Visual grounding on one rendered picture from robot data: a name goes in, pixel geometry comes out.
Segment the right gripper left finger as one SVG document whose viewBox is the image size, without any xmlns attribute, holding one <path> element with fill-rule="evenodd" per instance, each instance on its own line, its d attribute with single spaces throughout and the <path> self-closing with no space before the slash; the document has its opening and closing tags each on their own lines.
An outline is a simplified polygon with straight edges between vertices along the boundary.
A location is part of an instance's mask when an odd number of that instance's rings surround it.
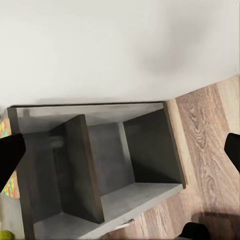
<svg viewBox="0 0 240 240">
<path fill-rule="evenodd" d="M 26 152 L 22 133 L 0 138 L 0 192 Z"/>
</svg>

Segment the jigsaw puzzle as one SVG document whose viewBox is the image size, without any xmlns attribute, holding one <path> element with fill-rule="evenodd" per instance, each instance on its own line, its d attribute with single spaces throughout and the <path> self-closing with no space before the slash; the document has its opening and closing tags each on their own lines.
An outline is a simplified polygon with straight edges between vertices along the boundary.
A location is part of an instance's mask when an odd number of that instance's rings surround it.
<svg viewBox="0 0 240 240">
<path fill-rule="evenodd" d="M 3 123 L 0 124 L 0 139 L 4 137 L 8 137 L 10 135 L 12 135 L 12 130 L 10 125 L 10 119 L 8 118 L 8 119 L 5 119 Z M 9 181 L 4 187 L 4 190 L 7 196 L 13 197 L 15 199 L 18 199 L 21 197 L 19 185 L 18 185 L 17 169 L 14 170 Z"/>
</svg>

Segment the tennis ball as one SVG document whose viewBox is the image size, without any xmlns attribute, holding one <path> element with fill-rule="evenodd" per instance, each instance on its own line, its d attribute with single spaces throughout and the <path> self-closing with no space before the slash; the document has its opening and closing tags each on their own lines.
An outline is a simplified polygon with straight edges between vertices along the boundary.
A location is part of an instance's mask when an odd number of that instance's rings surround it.
<svg viewBox="0 0 240 240">
<path fill-rule="evenodd" d="M 14 234 L 9 230 L 0 231 L 0 240 L 15 240 Z"/>
</svg>

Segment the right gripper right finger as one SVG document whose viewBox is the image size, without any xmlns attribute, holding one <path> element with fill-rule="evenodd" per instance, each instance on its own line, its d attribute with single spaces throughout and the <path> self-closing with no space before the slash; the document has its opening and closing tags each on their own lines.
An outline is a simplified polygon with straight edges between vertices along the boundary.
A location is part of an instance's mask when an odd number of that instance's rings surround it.
<svg viewBox="0 0 240 240">
<path fill-rule="evenodd" d="M 240 173 L 240 135 L 229 133 L 227 135 L 224 151 Z"/>
</svg>

